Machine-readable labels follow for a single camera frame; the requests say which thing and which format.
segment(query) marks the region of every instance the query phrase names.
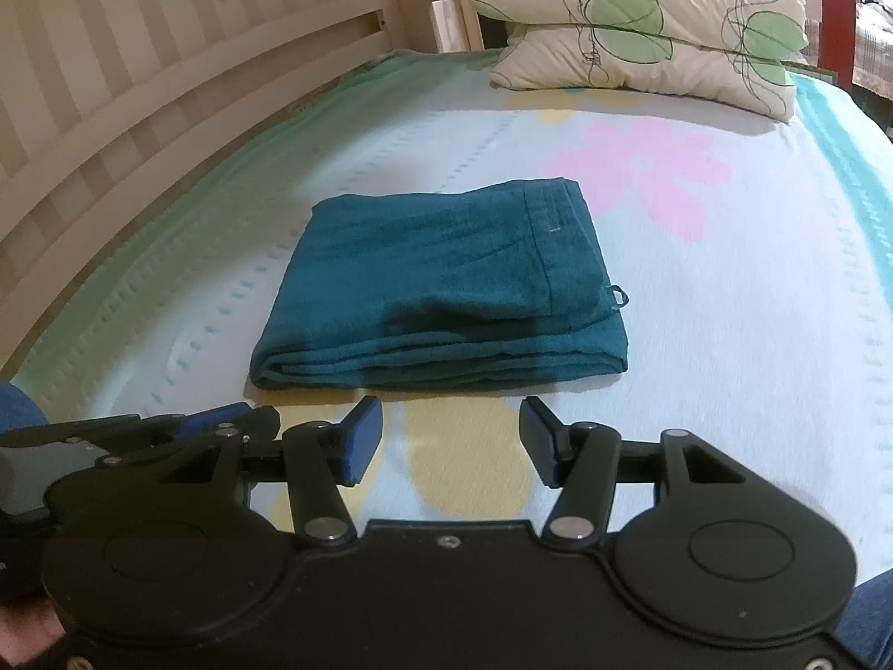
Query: striped wallpaper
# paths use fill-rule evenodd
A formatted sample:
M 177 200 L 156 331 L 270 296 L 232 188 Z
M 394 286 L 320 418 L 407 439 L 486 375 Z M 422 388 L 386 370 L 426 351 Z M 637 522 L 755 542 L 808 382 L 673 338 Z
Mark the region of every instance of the striped wallpaper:
M 303 38 L 301 47 L 283 45 L 250 60 L 97 145 L 95 155 L 55 188 L 40 184 L 34 164 L 58 151 L 70 129 L 209 45 L 327 1 L 0 0 L 0 303 L 68 225 L 160 149 L 245 94 L 377 25 L 345 22 Z M 33 194 L 41 188 L 49 193 L 19 219 L 9 205 L 21 200 L 23 185 Z

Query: teal folded pants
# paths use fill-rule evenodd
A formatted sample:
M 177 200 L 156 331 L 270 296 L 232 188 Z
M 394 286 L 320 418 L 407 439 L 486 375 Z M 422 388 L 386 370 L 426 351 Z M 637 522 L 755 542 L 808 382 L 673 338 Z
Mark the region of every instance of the teal folded pants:
M 621 299 L 574 181 L 337 196 L 314 207 L 250 376 L 497 389 L 619 373 Z

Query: bed frame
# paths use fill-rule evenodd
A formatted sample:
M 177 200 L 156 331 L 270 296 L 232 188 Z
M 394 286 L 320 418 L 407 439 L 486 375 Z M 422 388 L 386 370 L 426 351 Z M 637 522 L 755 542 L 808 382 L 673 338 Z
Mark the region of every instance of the bed frame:
M 369 60 L 437 51 L 434 1 L 0 0 L 3 373 L 209 163 Z M 854 0 L 806 1 L 846 86 Z

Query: screw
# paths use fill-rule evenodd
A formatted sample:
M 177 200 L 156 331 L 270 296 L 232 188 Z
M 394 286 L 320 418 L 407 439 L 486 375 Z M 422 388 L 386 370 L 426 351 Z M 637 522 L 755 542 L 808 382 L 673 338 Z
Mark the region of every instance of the screw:
M 459 537 L 454 537 L 452 534 L 438 537 L 438 546 L 445 549 L 456 549 L 461 543 L 462 540 Z
M 334 541 L 347 534 L 347 523 L 334 516 L 317 516 L 305 523 L 304 531 L 319 541 Z
M 549 524 L 549 530 L 562 539 L 586 539 L 596 528 L 582 516 L 560 516 Z
M 238 428 L 236 428 L 235 423 L 218 423 L 214 433 L 223 438 L 229 438 L 238 434 Z
M 93 670 L 93 663 L 87 660 L 87 658 L 68 658 L 68 662 L 65 663 L 65 670 Z

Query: jeans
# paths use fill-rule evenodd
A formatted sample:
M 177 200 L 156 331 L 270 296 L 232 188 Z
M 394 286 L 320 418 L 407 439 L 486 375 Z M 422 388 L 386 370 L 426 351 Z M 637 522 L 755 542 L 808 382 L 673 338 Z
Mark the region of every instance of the jeans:
M 46 423 L 27 395 L 0 382 L 0 433 Z M 853 591 L 837 636 L 877 670 L 893 670 L 893 570 L 866 581 Z

